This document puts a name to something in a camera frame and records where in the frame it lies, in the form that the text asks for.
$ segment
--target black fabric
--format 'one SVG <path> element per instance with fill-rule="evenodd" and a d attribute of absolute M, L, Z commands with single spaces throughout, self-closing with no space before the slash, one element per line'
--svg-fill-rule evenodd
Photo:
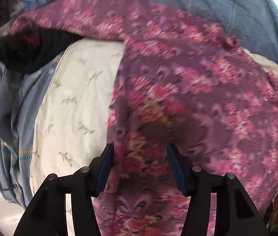
<path fill-rule="evenodd" d="M 83 37 L 62 30 L 36 28 L 0 39 L 0 61 L 8 69 L 32 74 Z"/>

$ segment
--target purple floral fabric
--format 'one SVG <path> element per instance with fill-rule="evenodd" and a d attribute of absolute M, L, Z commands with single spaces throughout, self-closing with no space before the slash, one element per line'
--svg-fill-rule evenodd
<path fill-rule="evenodd" d="M 115 165 L 94 201 L 102 235 L 180 235 L 189 199 L 169 170 L 170 142 L 210 173 L 235 173 L 264 213 L 278 187 L 278 80 L 234 36 L 148 0 L 58 0 L 12 31 L 37 26 L 125 45 L 107 127 Z"/>

